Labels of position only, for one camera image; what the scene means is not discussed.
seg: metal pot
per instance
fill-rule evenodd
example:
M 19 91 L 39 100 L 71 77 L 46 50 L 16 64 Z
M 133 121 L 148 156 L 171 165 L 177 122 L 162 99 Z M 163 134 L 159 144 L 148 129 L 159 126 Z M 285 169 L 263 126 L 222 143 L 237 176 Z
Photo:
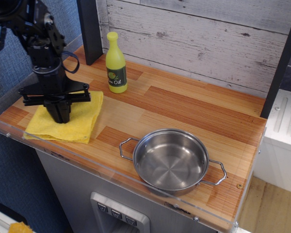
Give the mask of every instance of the metal pot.
M 139 141 L 133 158 L 123 155 L 122 145 Z M 199 183 L 218 185 L 226 178 L 221 162 L 210 160 L 206 147 L 193 134 L 178 129 L 153 131 L 141 140 L 128 138 L 119 145 L 121 157 L 131 160 L 139 176 L 149 185 L 173 195 L 182 195 Z M 202 180 L 209 161 L 221 165 L 224 177 L 217 183 Z

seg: yellow cloth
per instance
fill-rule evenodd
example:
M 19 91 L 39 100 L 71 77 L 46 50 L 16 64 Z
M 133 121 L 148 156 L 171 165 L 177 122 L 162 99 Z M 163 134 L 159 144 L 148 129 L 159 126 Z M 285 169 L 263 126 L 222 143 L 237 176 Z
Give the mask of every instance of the yellow cloth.
M 33 233 L 29 226 L 23 222 L 11 223 L 8 233 Z
M 40 105 L 25 131 L 45 140 L 88 143 L 103 101 L 102 91 L 90 93 L 90 102 L 71 105 L 70 121 L 66 124 L 56 123 L 47 109 Z M 36 139 L 26 133 L 24 137 Z

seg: screw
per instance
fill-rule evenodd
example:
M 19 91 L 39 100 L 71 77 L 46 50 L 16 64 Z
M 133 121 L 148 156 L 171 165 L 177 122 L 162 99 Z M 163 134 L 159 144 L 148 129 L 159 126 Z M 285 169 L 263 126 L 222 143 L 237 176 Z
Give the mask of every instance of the screw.
M 237 188 L 238 189 L 243 189 L 243 185 L 239 183 L 239 184 L 237 184 Z

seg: yellow bottle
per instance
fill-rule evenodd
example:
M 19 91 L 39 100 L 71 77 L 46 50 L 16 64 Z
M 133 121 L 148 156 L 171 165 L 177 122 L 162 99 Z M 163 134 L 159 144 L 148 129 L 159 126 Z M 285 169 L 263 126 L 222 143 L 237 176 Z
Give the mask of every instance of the yellow bottle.
M 114 93 L 122 93 L 127 89 L 125 57 L 117 45 L 117 33 L 110 32 L 107 38 L 110 42 L 106 56 L 109 89 Z

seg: white wooden wall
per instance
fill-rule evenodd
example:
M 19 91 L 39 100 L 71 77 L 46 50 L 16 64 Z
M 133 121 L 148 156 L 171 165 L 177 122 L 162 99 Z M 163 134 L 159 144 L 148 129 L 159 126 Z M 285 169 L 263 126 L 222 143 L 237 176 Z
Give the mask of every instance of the white wooden wall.
M 266 97 L 291 27 L 291 0 L 97 0 L 127 60 Z

